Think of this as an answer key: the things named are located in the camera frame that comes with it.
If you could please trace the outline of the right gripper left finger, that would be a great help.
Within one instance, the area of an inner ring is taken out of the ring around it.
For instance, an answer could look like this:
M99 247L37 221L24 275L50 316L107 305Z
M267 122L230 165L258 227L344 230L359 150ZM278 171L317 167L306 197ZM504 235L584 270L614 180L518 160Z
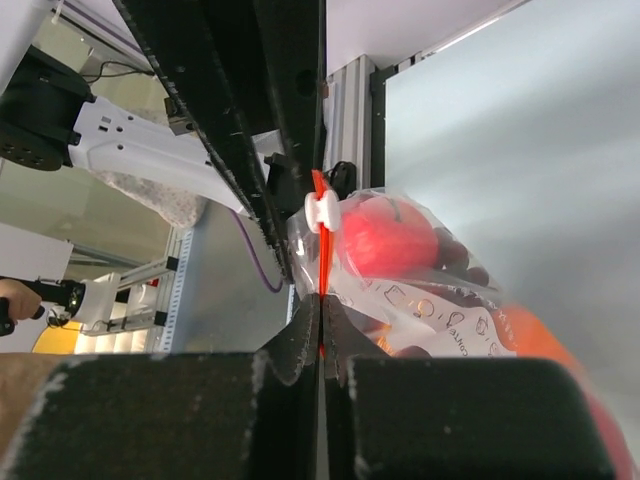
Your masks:
M311 479L320 300L255 352L78 355L37 384L5 479Z

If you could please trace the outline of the person hand background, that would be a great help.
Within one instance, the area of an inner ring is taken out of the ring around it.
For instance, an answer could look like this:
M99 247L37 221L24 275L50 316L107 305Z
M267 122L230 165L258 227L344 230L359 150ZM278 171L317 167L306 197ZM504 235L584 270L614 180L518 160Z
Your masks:
M42 298L20 281L2 278L1 297L9 302L8 316L13 323L34 318L39 310Z

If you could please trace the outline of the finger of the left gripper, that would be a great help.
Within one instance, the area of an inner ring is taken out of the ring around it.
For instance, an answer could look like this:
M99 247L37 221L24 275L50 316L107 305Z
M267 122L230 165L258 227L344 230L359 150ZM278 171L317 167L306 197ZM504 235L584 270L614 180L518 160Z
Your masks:
M319 2L114 5L292 280L285 222L320 166Z

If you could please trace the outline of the clear zip bag orange seal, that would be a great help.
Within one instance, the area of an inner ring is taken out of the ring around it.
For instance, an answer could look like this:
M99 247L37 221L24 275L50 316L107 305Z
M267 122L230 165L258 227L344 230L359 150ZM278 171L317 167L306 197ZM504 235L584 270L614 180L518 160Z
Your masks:
M429 210L312 178L289 243L321 300L333 478L638 477L579 362Z

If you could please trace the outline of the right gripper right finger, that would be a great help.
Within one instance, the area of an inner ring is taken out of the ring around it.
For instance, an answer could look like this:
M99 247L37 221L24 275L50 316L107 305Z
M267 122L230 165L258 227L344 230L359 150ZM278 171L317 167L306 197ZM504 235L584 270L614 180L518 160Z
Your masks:
M334 479L614 479L588 399L544 359L386 355L321 304Z

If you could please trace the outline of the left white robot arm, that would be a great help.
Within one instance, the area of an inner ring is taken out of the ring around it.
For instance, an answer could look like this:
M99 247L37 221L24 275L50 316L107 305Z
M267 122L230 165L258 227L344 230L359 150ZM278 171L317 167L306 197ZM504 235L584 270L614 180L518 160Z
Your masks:
M325 127L322 1L118 1L135 51L190 124L182 136L94 95L32 45L50 1L1 5L1 155L151 180L244 212L285 279L286 219L312 188Z

